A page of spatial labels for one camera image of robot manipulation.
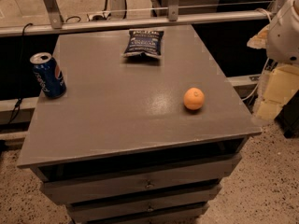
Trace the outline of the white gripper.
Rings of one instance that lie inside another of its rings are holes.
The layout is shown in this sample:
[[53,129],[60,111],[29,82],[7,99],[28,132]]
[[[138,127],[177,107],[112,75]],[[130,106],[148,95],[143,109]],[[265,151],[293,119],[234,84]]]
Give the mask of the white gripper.
[[247,46],[266,48],[267,56],[279,63],[262,74],[253,107],[256,118],[272,120],[299,91],[299,0],[287,0],[269,26],[254,35]]

